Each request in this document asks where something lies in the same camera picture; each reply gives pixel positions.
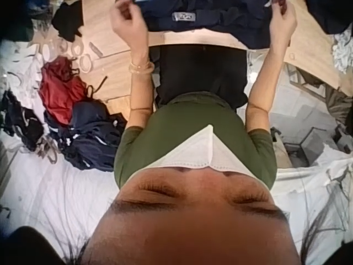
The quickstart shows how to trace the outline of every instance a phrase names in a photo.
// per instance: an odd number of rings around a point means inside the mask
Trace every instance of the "lap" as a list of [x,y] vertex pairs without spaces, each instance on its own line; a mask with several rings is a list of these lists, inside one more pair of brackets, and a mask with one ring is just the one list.
[[190,92],[212,92],[236,109],[246,104],[246,51],[211,45],[165,45],[160,56],[162,104]]

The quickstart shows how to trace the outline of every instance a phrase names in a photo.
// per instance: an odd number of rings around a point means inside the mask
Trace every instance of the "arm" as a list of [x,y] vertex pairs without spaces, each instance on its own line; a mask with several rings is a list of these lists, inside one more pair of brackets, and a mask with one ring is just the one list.
[[[144,56],[134,57],[134,65],[146,65],[149,61],[148,53]],[[126,129],[132,126],[145,128],[149,117],[153,113],[153,85],[151,74],[131,75],[130,117]]]
[[247,132],[254,129],[270,131],[269,112],[274,102],[277,82],[282,71],[284,56],[270,48],[260,73],[250,92],[245,126]]
[[277,1],[273,1],[272,11],[271,46],[250,92],[245,113],[247,132],[255,129],[270,131],[269,112],[274,102],[286,49],[297,25],[295,9],[291,3],[284,8],[280,7]]
[[[131,62],[136,66],[148,65],[148,30],[140,8],[132,0],[118,0],[110,11],[113,31],[131,49]],[[153,85],[151,74],[131,74],[130,117],[126,129],[145,128],[153,113]]]

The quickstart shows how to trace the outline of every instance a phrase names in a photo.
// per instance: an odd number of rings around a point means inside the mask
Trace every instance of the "eyelash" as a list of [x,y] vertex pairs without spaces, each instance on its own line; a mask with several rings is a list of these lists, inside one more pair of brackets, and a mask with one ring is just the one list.
[[[144,183],[139,186],[139,189],[163,194],[165,196],[172,197],[172,198],[177,198],[180,196],[180,194],[175,189],[164,184]],[[264,192],[258,193],[256,195],[242,194],[236,197],[235,199],[232,199],[232,201],[237,204],[266,202],[268,201],[268,196]]]
[[245,204],[245,203],[260,203],[260,202],[266,202],[268,201],[268,196],[265,193],[259,193],[259,194],[244,194],[236,199],[233,199],[233,202],[235,203],[240,203],[240,204]]
[[175,189],[167,186],[167,185],[156,185],[151,183],[144,183],[139,187],[139,189],[148,190],[150,192],[156,192],[159,194],[163,194],[165,196],[176,198],[179,196],[178,192]]

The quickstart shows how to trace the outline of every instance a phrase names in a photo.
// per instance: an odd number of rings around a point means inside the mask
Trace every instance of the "hand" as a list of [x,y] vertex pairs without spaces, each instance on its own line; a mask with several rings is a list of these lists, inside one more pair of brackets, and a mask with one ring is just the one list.
[[286,4],[282,0],[280,0],[280,3],[279,0],[273,0],[270,23],[271,49],[273,52],[284,56],[296,27],[297,17],[293,4],[290,2]]
[[130,47],[133,58],[148,57],[148,29],[132,0],[116,1],[110,9],[110,21],[113,31]]

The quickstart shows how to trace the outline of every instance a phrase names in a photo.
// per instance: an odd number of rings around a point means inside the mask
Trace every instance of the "red garment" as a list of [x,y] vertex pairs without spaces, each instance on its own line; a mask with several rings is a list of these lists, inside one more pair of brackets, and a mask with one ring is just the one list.
[[39,95],[51,116],[61,124],[71,121],[74,103],[85,98],[86,84],[72,73],[72,61],[59,56],[42,68]]

